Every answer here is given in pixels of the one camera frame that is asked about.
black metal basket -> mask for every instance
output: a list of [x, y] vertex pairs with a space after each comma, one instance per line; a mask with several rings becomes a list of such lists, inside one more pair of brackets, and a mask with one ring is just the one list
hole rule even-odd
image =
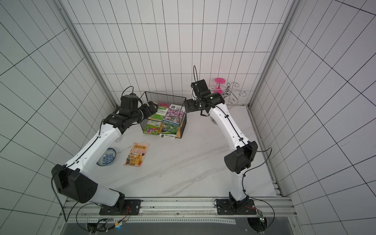
[[[175, 105], [180, 105], [180, 106], [183, 106], [184, 101], [186, 100], [186, 98], [182, 97], [182, 96], [159, 94], [159, 93], [154, 93], [154, 92], [149, 92], [149, 91], [145, 91], [142, 94], [140, 99], [143, 101], [143, 103], [147, 103], [149, 101], [152, 101], [155, 104], [159, 104], [160, 102], [163, 102], [163, 103], [169, 104], [169, 105], [175, 104]], [[147, 121], [148, 120], [145, 119], [144, 121], [142, 121], [140, 123], [142, 130], [147, 125]], [[184, 112], [183, 117], [182, 117], [182, 119], [179, 123], [180, 134], [179, 134], [179, 131], [178, 131], [178, 134], [176, 134], [176, 138], [181, 138], [183, 136], [183, 132], [184, 132], [186, 123], [187, 123], [187, 116], [186, 116], [186, 112]]]

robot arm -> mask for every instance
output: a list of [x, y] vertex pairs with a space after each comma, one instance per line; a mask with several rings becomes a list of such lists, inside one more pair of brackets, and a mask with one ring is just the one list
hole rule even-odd
[[[191, 84], [197, 99], [184, 103], [186, 112], [206, 111], [223, 132], [232, 153], [224, 161], [231, 173], [232, 188], [229, 193], [233, 210], [244, 207], [248, 197], [243, 191], [242, 177], [255, 157], [257, 144], [250, 142], [232, 119], [225, 101], [219, 93], [211, 93], [205, 80]], [[110, 114], [103, 121], [97, 134], [64, 166], [57, 164], [52, 169], [53, 180], [59, 193], [80, 203], [94, 202], [107, 205], [106, 211], [122, 214], [127, 208], [124, 194], [104, 188], [88, 178], [94, 165], [107, 148], [133, 123], [140, 123], [157, 112], [153, 102], [137, 108], [141, 100], [133, 93], [121, 97], [118, 114]]]

marble table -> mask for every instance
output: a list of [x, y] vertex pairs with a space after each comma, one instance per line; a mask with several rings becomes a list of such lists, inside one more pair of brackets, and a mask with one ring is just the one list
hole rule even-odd
[[[256, 140], [250, 118], [244, 106], [231, 106], [229, 112], [249, 138]], [[141, 167], [124, 166], [134, 142], [149, 143]], [[115, 161], [105, 167], [95, 166], [89, 178], [112, 188], [126, 197], [228, 197], [231, 188], [230, 171], [224, 156], [230, 153], [218, 126], [199, 112], [187, 114], [182, 139], [164, 139], [142, 133], [132, 126], [116, 143], [127, 149], [117, 153]], [[257, 153], [252, 166], [264, 159]], [[247, 173], [244, 187], [252, 197], [275, 197], [266, 165]]]

metal corner column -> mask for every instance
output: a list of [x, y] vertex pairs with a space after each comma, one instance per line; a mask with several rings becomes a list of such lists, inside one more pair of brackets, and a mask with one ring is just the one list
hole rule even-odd
[[259, 90], [260, 90], [261, 84], [265, 80], [265, 77], [270, 70], [270, 67], [271, 67], [273, 60], [276, 58], [277, 52], [278, 52], [279, 48], [281, 47], [283, 40], [286, 37], [288, 29], [289, 29], [289, 27], [290, 27], [290, 25], [293, 21], [293, 18], [295, 16], [296, 11], [298, 10], [301, 2], [302, 2], [302, 0], [294, 0], [293, 3], [291, 4], [291, 7], [288, 11], [286, 19], [283, 22], [283, 27], [282, 27], [281, 31], [279, 32], [279, 35], [278, 35], [277, 40], [276, 40], [276, 42], [273, 46], [273, 49], [271, 50], [270, 57], [269, 57], [269, 59], [266, 63], [266, 66], [262, 70], [261, 77], [260, 77], [259, 81], [257, 82], [255, 92], [252, 94], [251, 100], [247, 105], [248, 107], [251, 107], [252, 104], [254, 103], [255, 98], [256, 98]]
[[72, 34], [73, 39], [75, 40], [75, 42], [77, 43], [78, 47], [81, 50], [81, 53], [83, 54], [83, 57], [89, 63], [91, 70], [94, 72], [94, 74], [95, 74], [97, 80], [99, 81], [102, 89], [105, 91], [105, 93], [106, 93], [106, 95], [107, 95], [107, 97], [110, 101], [110, 104], [112, 105], [112, 108], [114, 110], [117, 107], [116, 102], [115, 102], [114, 98], [112, 97], [111, 92], [108, 89], [107, 85], [105, 84], [103, 77], [99, 73], [99, 70], [98, 70], [97, 66], [95, 65], [91, 55], [89, 54], [88, 49], [86, 48], [85, 44], [83, 43], [82, 38], [78, 34], [76, 27], [74, 26], [70, 16], [68, 15], [65, 6], [61, 3], [61, 0], [53, 0], [53, 1], [55, 2], [55, 6], [57, 7], [58, 11], [60, 12], [61, 17], [65, 21], [65, 24], [67, 25], [67, 29]]

blue and white bowl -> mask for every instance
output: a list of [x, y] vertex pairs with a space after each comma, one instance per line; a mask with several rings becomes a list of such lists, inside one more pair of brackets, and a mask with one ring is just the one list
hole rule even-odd
[[97, 162], [98, 166], [108, 166], [114, 162], [116, 157], [116, 151], [112, 148], [108, 148], [102, 157]]

